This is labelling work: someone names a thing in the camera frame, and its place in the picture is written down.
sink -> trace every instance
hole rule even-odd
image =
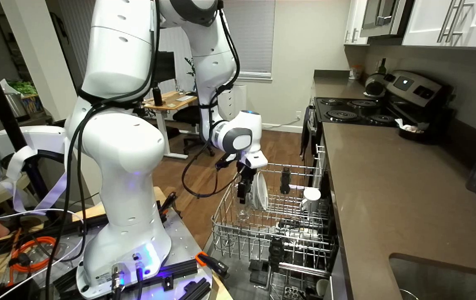
[[[390,267],[403,300],[476,300],[476,275],[460,267],[393,256]]]

white pillar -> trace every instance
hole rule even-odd
[[[45,0],[0,0],[0,3],[42,104],[55,120],[67,118],[77,94]],[[86,174],[84,179],[89,192],[86,196],[98,192],[101,178],[95,175],[100,173],[99,167],[86,155],[82,158],[82,173]],[[99,201],[99,196],[93,198],[94,203]]]

backsplash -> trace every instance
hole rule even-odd
[[[409,70],[452,85],[456,118],[476,128],[476,50],[369,46],[365,72],[373,74],[383,57],[388,71]]]

stove burner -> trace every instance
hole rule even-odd
[[[327,112],[327,116],[331,117],[333,121],[340,122],[355,121],[358,118],[354,112],[348,112],[346,110],[330,110]]]
[[[369,116],[370,120],[375,123],[387,124],[394,122],[394,118],[387,115],[373,115]]]
[[[355,108],[370,108],[370,107],[376,107],[378,106],[377,103],[373,102],[373,101],[369,101],[369,100],[353,100],[353,101],[349,101],[349,105],[355,107]]]
[[[321,102],[326,105],[338,105],[342,104],[342,101],[340,99],[321,99]]]

microwave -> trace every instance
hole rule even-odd
[[[414,0],[368,0],[361,37],[403,36]]]

